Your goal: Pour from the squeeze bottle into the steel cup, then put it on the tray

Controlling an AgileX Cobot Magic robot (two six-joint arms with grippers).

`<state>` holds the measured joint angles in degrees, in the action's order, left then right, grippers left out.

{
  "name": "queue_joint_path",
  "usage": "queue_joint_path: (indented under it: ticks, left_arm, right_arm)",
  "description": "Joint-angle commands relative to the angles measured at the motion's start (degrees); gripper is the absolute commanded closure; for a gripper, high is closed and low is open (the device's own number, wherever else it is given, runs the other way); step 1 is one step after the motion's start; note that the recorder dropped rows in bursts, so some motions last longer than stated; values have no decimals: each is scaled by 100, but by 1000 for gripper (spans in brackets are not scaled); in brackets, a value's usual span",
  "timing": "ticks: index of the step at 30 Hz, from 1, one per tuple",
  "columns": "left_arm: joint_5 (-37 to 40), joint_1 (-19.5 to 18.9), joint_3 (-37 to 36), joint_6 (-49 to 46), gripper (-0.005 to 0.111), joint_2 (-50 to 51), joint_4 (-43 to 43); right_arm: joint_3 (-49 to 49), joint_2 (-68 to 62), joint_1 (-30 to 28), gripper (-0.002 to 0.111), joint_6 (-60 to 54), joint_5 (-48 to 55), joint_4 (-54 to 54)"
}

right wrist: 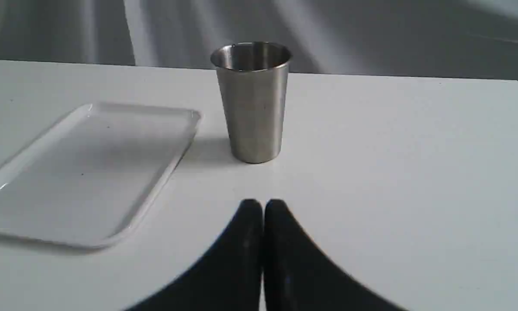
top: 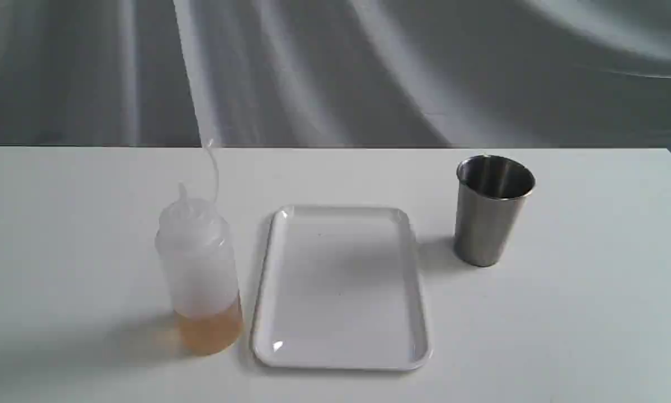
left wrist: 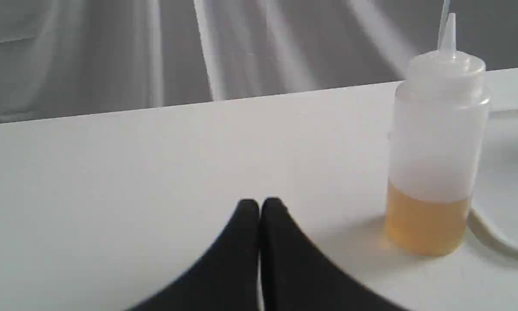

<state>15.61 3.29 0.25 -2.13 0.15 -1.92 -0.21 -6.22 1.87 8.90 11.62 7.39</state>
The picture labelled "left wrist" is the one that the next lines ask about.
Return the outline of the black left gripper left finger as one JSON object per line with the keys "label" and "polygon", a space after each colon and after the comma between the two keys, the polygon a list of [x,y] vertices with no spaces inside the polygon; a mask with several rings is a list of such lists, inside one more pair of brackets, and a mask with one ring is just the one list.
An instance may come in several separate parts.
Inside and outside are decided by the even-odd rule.
{"label": "black left gripper left finger", "polygon": [[201,258],[134,311],[257,311],[260,209],[242,199]]}

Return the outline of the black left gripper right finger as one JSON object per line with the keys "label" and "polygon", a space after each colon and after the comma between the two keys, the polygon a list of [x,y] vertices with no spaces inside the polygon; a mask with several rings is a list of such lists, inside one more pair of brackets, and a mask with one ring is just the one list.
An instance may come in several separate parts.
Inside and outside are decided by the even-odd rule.
{"label": "black left gripper right finger", "polygon": [[261,206],[261,291],[267,311],[399,311],[312,243],[278,197]]}

